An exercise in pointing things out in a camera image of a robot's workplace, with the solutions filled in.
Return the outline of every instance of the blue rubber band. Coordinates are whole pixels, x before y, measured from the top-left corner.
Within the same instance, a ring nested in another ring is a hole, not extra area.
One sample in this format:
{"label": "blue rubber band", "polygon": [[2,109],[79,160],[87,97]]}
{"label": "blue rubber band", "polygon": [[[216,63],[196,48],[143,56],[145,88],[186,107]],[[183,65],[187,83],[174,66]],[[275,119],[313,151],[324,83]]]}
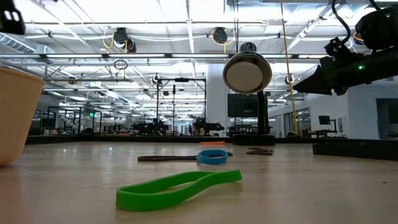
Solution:
{"label": "blue rubber band", "polygon": [[[220,155],[222,157],[209,158],[209,155]],[[220,149],[204,150],[197,155],[197,161],[203,164],[217,165],[226,162],[228,153]]]}

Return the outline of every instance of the green rubber band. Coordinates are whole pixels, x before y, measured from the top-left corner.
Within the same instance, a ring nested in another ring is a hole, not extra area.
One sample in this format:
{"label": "green rubber band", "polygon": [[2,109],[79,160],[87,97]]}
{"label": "green rubber band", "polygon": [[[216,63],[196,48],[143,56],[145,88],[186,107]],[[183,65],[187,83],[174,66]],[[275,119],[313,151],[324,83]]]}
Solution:
{"label": "green rubber band", "polygon": [[[178,205],[202,190],[216,184],[242,179],[239,170],[226,172],[191,171],[125,186],[116,191],[116,208],[152,211]],[[180,184],[192,182],[180,189],[156,193]]]}

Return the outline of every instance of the brown strap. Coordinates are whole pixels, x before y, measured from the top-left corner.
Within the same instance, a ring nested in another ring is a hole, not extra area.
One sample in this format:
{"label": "brown strap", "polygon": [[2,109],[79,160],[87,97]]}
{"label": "brown strap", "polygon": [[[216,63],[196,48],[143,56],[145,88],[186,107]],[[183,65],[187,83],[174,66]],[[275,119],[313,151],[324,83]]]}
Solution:
{"label": "brown strap", "polygon": [[247,155],[262,155],[262,156],[272,156],[274,153],[271,149],[261,149],[260,147],[250,147],[248,148],[251,151],[247,151]]}
{"label": "brown strap", "polygon": [[[220,155],[209,155],[207,157],[217,157]],[[233,156],[233,153],[228,152],[228,156]],[[162,161],[196,161],[196,156],[139,156],[138,161],[141,162],[162,162]]]}

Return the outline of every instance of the lamp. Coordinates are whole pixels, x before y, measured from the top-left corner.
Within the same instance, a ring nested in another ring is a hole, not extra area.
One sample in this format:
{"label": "lamp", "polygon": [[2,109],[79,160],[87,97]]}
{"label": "lamp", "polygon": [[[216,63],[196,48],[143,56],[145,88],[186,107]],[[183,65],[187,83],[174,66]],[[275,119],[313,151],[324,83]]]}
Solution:
{"label": "lamp", "polygon": [[275,144],[274,137],[265,134],[269,133],[269,125],[268,111],[265,107],[267,99],[263,91],[271,82],[272,70],[267,60],[256,50],[254,43],[244,43],[240,47],[240,53],[231,58],[223,71],[223,79],[228,88],[241,94],[257,93],[259,98],[258,134],[235,134],[233,144],[251,146]]}

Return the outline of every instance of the wooden table surface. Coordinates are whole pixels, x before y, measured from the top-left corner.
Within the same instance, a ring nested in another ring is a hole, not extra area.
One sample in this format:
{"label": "wooden table surface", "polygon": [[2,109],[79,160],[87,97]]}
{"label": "wooden table surface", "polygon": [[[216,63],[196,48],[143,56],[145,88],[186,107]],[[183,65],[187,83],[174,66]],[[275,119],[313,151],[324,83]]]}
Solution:
{"label": "wooden table surface", "polygon": [[[143,155],[225,149],[218,166],[137,162]],[[26,146],[0,167],[0,223],[397,223],[398,162],[313,156],[309,144],[278,144],[273,156],[246,147],[75,142]],[[172,208],[116,210],[116,188],[190,170],[239,169],[243,180],[210,187]]]}

